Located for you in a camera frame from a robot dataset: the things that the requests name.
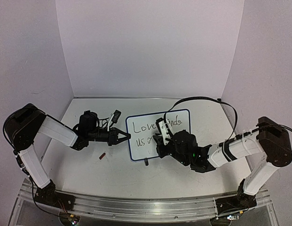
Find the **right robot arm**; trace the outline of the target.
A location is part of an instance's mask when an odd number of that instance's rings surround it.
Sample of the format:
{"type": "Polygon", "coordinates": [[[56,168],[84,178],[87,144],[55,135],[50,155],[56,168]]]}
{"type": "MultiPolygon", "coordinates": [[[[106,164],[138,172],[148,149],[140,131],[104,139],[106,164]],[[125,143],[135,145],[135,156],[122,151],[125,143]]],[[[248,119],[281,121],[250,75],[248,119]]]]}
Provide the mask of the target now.
{"type": "Polygon", "coordinates": [[[267,117],[259,118],[255,129],[204,147],[198,146],[196,136],[186,130],[174,133],[163,118],[156,121],[156,126],[158,133],[153,139],[158,156],[164,158],[169,155],[198,173],[216,170],[246,156],[262,154],[258,165],[239,184],[237,194],[216,200],[218,216],[256,207],[256,194],[260,188],[279,168],[292,162],[289,136],[292,129],[267,117]]]}

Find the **blue framed whiteboard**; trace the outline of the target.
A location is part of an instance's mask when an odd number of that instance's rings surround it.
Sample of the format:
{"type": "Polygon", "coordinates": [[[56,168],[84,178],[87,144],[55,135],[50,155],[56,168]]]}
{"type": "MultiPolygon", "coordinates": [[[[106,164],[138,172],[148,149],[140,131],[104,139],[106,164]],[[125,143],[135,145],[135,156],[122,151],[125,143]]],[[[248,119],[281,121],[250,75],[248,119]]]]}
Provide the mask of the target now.
{"type": "MultiPolygon", "coordinates": [[[[131,160],[141,161],[158,157],[153,136],[158,133],[156,120],[163,116],[164,112],[158,112],[133,115],[126,118],[127,133],[131,135],[128,141],[131,160]]],[[[191,132],[190,111],[188,109],[170,111],[166,114],[166,119],[173,132],[182,130],[191,132]]]]}

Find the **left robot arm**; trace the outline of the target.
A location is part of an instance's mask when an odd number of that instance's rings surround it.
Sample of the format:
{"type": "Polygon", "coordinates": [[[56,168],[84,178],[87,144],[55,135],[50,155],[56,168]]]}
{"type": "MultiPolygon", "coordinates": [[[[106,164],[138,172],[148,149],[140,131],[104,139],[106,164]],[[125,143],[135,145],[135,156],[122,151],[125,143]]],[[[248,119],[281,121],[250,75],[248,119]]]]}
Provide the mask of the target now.
{"type": "Polygon", "coordinates": [[[35,150],[36,137],[45,135],[75,151],[81,151],[91,142],[118,145],[131,138],[129,133],[114,127],[120,115],[121,111],[116,110],[110,118],[100,119],[97,113],[87,110],[70,128],[29,103],[8,116],[3,124],[3,135],[12,146],[21,171],[32,184],[35,203],[71,210],[75,201],[75,196],[56,190],[35,150]]]}

